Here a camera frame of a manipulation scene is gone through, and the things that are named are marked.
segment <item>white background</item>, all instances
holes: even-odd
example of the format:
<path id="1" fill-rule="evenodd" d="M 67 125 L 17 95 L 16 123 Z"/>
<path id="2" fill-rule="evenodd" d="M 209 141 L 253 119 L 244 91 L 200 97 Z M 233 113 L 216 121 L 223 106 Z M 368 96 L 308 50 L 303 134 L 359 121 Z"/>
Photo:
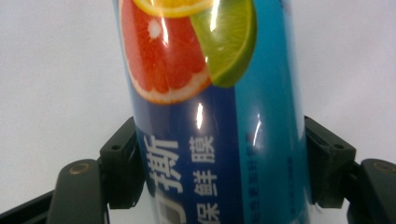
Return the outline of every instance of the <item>white background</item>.
<path id="1" fill-rule="evenodd" d="M 396 163 L 396 1 L 295 0 L 304 113 Z M 132 116 L 112 2 L 0 0 L 0 213 L 54 188 L 68 163 L 96 159 Z M 150 223 L 147 193 L 112 223 Z M 311 208 L 312 223 L 347 223 Z"/>

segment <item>red grapefruit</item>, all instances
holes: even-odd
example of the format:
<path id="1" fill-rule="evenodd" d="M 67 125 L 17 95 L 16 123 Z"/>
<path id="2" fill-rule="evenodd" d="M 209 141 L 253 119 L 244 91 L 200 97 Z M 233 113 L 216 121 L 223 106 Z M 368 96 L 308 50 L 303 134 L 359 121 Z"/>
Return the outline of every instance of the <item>red grapefruit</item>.
<path id="1" fill-rule="evenodd" d="M 190 18 L 161 18 L 120 1 L 125 58 L 136 91 L 155 104 L 191 98 L 210 84 Z"/>

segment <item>lemon slice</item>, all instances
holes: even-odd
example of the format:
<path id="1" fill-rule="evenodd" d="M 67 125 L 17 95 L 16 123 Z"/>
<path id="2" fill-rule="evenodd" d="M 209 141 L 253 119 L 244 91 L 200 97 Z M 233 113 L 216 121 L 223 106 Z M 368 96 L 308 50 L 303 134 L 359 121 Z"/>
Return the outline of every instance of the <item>lemon slice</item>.
<path id="1" fill-rule="evenodd" d="M 212 7 L 214 0 L 133 0 L 143 11 L 152 16 L 187 17 Z"/>
<path id="2" fill-rule="evenodd" d="M 212 83 L 229 88 L 244 75 L 253 54 L 257 22 L 252 0 L 215 0 L 191 16 Z"/>

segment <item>fruit image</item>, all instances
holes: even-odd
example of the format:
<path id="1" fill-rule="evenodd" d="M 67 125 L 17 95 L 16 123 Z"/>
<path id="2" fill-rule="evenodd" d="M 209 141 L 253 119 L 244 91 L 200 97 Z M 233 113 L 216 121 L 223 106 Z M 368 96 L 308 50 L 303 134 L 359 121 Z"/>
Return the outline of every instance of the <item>fruit image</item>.
<path id="1" fill-rule="evenodd" d="M 232 87 L 256 40 L 252 0 L 120 0 L 120 27 L 134 88 L 161 105 Z"/>
<path id="2" fill-rule="evenodd" d="M 125 58 L 136 91 L 154 104 L 191 98 L 210 84 L 204 54 L 190 19 L 162 18 L 120 1 Z"/>

